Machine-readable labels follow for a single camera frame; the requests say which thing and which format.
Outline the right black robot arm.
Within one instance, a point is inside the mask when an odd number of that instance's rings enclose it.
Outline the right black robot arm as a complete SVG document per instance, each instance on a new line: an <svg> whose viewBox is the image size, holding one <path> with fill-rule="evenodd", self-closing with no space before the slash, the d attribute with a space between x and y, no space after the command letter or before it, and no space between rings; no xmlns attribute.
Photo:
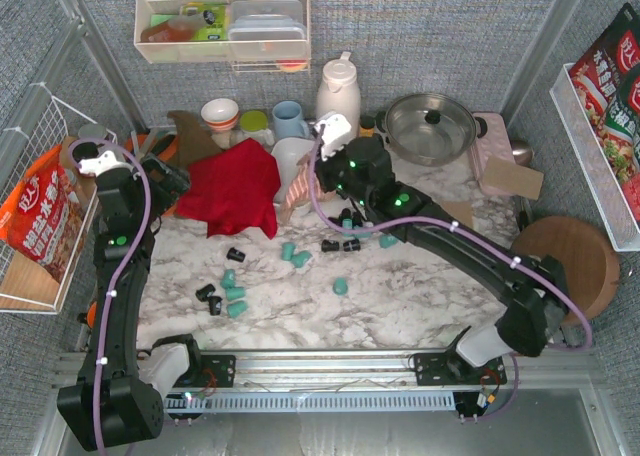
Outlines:
<svg viewBox="0 0 640 456"><path fill-rule="evenodd" d="M473 367L516 352L537 357L568 314L563 265L513 252L455 219L430 196L396 179L391 157L376 138L357 138L328 157L316 141L312 174L323 191L362 207L372 228L433 253L485 287L504 313L457 339L457 358Z"/></svg>

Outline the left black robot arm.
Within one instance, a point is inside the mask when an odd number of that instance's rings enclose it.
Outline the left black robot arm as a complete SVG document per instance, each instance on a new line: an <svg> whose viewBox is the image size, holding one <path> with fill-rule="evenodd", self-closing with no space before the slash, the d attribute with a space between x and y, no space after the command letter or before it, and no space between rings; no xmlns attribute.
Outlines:
<svg viewBox="0 0 640 456"><path fill-rule="evenodd" d="M96 176L102 207L93 230L98 282L89 348L75 384L58 392L57 409L86 451L156 438L163 401L201 368L190 334L169 336L138 359L137 327L142 293L155 244L152 223L190 186L188 175L155 156L124 163L111 151L80 163Z"/></svg>

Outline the red cloth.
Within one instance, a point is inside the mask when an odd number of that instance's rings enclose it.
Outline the red cloth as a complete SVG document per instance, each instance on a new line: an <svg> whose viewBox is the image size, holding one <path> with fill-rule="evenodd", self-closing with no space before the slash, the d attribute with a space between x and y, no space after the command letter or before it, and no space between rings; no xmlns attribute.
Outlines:
<svg viewBox="0 0 640 456"><path fill-rule="evenodd" d="M247 139L189 167L190 189L176 214L207 224L207 235L232 236L247 228L272 239L278 223L273 200L281 187L275 158Z"/></svg>

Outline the white storage basket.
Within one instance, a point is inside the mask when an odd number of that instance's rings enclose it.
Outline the white storage basket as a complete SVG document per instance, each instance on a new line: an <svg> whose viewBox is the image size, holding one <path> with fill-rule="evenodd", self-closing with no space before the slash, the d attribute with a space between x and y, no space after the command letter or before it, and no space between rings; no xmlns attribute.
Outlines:
<svg viewBox="0 0 640 456"><path fill-rule="evenodd" d="M285 201L285 196L291 182L298 174L298 162L311 151L313 142L311 140L288 137L281 139L274 145L271 155L275 158L281 186L274 197L276 204Z"/></svg>

